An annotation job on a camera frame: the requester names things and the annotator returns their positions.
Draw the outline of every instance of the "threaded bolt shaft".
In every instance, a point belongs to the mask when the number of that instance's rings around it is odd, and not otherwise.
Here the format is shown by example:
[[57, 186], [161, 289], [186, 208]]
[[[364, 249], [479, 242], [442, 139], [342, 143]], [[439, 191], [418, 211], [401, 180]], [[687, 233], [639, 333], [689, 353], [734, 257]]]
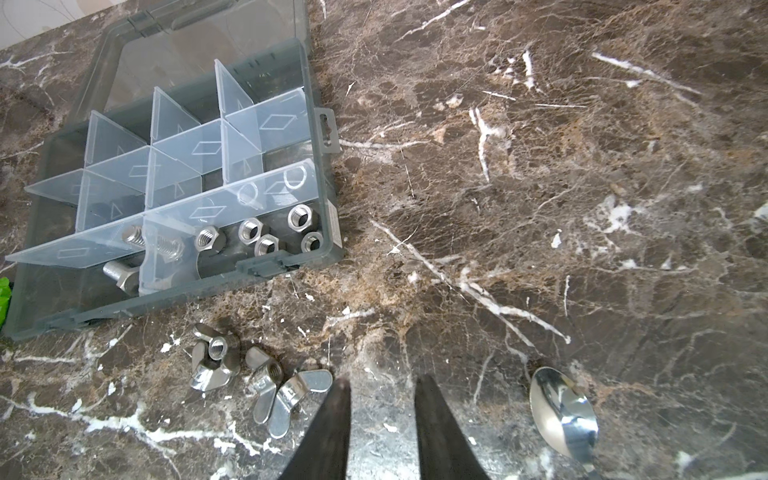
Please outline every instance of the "threaded bolt shaft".
[[184, 244], [179, 240], [169, 240], [165, 237], [157, 237], [157, 251], [166, 260], [178, 260], [184, 252]]
[[[144, 242], [144, 238], [141, 236], [141, 227], [138, 225], [131, 225], [123, 230], [123, 241], [128, 245], [134, 247], [147, 248], [147, 243]], [[169, 240], [165, 237], [157, 237], [157, 252], [162, 255], [166, 260], [178, 260], [181, 254], [184, 252], [184, 244], [179, 240]]]
[[123, 241], [128, 245], [133, 245], [134, 247], [147, 247], [147, 244], [144, 242], [144, 238], [141, 236], [141, 227], [138, 225], [131, 225], [123, 230]]

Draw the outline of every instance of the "spoon bowl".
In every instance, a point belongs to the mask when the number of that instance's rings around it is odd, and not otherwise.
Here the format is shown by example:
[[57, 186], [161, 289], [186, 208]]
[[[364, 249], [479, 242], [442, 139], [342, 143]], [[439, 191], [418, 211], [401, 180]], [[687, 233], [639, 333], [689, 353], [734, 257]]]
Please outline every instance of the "spoon bowl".
[[562, 455], [581, 463], [590, 480], [599, 480], [592, 463], [598, 419], [574, 381], [543, 366], [531, 378], [529, 399], [534, 422], [544, 440]]

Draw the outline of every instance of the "clear plastic divider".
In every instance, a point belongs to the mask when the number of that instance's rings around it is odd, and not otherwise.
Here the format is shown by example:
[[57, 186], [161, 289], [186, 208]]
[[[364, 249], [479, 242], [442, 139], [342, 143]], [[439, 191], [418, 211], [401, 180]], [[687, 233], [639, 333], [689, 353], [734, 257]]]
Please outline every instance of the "clear plastic divider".
[[78, 168], [65, 174], [46, 178], [36, 184], [24, 187], [30, 194], [40, 195], [65, 204], [77, 205], [80, 199], [80, 185], [83, 181], [83, 169]]
[[198, 172], [157, 148], [150, 147], [147, 210], [192, 197], [203, 191], [203, 179]]
[[85, 166], [90, 167], [100, 161], [118, 157], [146, 144], [133, 132], [94, 110], [91, 112], [85, 141]]
[[232, 184], [264, 172], [261, 149], [249, 142], [226, 121], [221, 122], [223, 180]]
[[219, 112], [222, 118], [253, 105], [250, 96], [218, 59], [214, 60], [214, 70], [216, 71], [216, 89], [219, 95]]
[[251, 143], [259, 142], [264, 152], [310, 138], [303, 88], [295, 88], [225, 118]]
[[117, 222], [92, 228], [84, 232], [62, 237], [52, 242], [12, 253], [5, 259], [10, 262], [58, 265], [71, 268], [87, 268], [125, 257], [140, 251], [140, 247], [122, 240], [123, 231], [129, 226], [141, 226], [143, 214], [127, 217]]
[[199, 174], [207, 174], [221, 168], [221, 121], [209, 121], [152, 146]]
[[153, 144], [198, 126], [200, 121], [191, 113], [160, 88], [154, 88], [150, 129]]
[[144, 192], [86, 170], [74, 231], [82, 232], [144, 211]]
[[144, 218], [142, 234], [147, 250], [139, 269], [139, 295], [200, 279], [194, 248], [196, 233], [188, 225], [168, 222], [153, 214]]
[[315, 164], [307, 158], [155, 208], [150, 214], [161, 223], [176, 222], [193, 229], [206, 225], [225, 227], [316, 198]]
[[145, 192], [147, 189], [150, 149], [151, 147], [149, 146], [141, 147], [119, 157], [100, 161], [97, 164], [91, 165], [86, 170], [120, 182], [134, 190]]

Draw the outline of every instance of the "brown marble surface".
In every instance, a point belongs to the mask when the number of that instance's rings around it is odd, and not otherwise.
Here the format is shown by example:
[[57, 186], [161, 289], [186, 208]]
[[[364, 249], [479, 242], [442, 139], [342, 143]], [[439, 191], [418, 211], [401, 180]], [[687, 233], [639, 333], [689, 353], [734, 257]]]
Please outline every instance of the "brown marble surface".
[[[244, 376], [191, 390], [203, 321], [350, 378], [350, 478], [418, 478], [423, 372], [492, 478], [583, 478], [535, 430], [537, 363], [588, 392], [606, 478], [768, 478], [766, 3], [309, 7], [346, 259], [7, 348], [0, 476], [276, 478], [317, 404], [266, 442]], [[0, 253], [98, 36], [137, 8], [0, 52]]]

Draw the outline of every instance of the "box latch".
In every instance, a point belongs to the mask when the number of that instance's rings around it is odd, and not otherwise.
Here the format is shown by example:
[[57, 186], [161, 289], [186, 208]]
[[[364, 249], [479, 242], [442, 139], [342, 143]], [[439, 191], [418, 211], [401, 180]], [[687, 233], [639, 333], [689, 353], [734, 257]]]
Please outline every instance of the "box latch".
[[237, 262], [237, 271], [246, 275], [258, 276], [270, 279], [281, 273], [288, 273], [289, 269], [283, 264], [283, 259], [290, 256], [285, 250], [271, 253], [267, 257], [253, 258]]

